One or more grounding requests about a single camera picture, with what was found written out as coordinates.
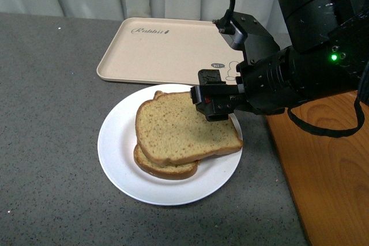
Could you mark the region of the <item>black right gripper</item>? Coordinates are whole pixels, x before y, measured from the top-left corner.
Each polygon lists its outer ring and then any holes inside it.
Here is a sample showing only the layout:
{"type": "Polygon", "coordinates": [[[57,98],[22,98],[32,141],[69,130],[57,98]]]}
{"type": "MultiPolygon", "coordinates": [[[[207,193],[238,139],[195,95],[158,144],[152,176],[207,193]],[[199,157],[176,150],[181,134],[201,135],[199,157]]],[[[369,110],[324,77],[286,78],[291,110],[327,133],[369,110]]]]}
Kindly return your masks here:
{"type": "Polygon", "coordinates": [[[202,69],[199,84],[190,89],[196,110],[209,122],[228,120],[234,110],[256,115],[283,113],[291,106],[291,76],[289,72],[290,48],[272,48],[253,57],[243,51],[244,61],[237,65],[240,73],[237,85],[226,85],[220,70],[202,69]]]}

